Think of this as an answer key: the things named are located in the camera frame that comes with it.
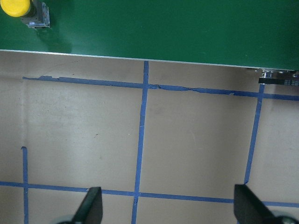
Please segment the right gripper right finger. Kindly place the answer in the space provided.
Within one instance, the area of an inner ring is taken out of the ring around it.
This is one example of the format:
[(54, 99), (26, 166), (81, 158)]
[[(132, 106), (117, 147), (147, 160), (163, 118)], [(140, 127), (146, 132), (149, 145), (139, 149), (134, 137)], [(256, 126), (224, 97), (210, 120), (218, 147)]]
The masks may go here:
[(234, 215), (240, 224), (276, 224), (273, 213), (245, 184), (234, 186)]

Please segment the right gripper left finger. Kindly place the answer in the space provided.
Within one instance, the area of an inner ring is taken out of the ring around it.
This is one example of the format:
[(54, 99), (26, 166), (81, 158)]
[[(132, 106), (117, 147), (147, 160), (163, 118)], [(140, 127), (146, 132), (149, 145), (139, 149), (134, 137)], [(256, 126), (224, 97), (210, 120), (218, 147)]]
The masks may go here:
[(102, 218), (103, 202), (101, 187), (91, 187), (73, 216), (71, 224), (100, 224)]

